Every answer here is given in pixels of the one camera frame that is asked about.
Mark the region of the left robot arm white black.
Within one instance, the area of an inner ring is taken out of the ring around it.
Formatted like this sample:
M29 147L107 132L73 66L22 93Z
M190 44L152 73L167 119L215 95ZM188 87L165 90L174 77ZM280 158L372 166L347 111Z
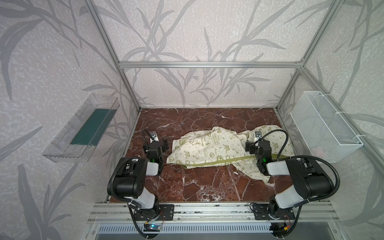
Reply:
M153 140L144 146L146 157L121 158L107 186L107 193L143 218L153 219L160 215L161 207L155 194L145 187L147 176L159 176L163 172L164 152L169 149L168 140Z

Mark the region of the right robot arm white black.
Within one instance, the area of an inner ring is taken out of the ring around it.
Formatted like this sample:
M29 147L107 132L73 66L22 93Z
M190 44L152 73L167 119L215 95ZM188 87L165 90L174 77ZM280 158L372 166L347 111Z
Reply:
M328 162L314 156L292 156L272 159L272 148L267 140L253 144L246 142L246 151L256 157L257 167L264 176L290 176L292 185L271 197L268 204L251 203L256 216L280 219L292 208L327 199L340 187L340 175Z

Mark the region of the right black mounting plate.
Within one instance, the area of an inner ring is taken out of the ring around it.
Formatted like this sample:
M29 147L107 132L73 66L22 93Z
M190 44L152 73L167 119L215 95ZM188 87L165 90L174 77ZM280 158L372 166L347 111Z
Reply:
M250 203L250 210L255 216L255 220L295 220L292 208L281 209L273 203L258 204Z

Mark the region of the black mounting plate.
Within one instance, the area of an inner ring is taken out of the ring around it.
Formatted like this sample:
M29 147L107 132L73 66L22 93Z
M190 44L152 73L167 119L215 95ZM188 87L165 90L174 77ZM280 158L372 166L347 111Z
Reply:
M258 204L250 203L250 210L255 216L255 220L295 220L292 208L281 209L273 203Z
M175 213L175 205L160 204L149 210L135 210L134 218L136 221L172 221Z

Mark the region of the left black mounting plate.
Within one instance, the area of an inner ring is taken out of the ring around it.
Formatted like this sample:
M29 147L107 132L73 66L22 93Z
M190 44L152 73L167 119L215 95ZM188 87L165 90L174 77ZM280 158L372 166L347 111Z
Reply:
M136 221L172 221L175 213L175 205L160 204L149 210L135 210L134 218Z

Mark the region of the green lit circuit board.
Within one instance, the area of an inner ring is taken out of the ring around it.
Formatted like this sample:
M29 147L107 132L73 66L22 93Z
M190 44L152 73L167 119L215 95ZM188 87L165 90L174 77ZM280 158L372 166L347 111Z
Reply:
M145 223L144 224L144 231L145 232L160 232L162 229L162 225L155 224L155 223Z

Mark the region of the right wired circuit board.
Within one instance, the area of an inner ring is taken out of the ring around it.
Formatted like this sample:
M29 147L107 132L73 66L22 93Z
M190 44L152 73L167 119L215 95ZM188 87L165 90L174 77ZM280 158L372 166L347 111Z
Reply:
M270 227L270 231L275 236L286 235L290 231L290 225L285 223L272 223Z

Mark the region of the clear plastic wall tray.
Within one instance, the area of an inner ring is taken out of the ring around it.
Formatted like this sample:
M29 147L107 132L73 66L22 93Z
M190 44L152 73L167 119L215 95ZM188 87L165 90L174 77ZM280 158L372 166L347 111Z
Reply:
M90 94L43 151L54 163L86 163L120 107L117 97Z

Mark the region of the aluminium frame rail base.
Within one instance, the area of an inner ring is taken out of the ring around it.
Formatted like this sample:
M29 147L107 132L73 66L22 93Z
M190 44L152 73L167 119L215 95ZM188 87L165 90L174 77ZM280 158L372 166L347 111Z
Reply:
M286 238L293 240L349 239L334 207L329 201L314 202L302 207L301 213L291 210L286 217L271 219L254 213L248 202L179 202L168 203L166 221L155 223L163 228L157 239L273 239L271 227L281 224L296 227ZM102 234L127 235L140 239L127 204L95 204L88 218L83 240L95 240Z

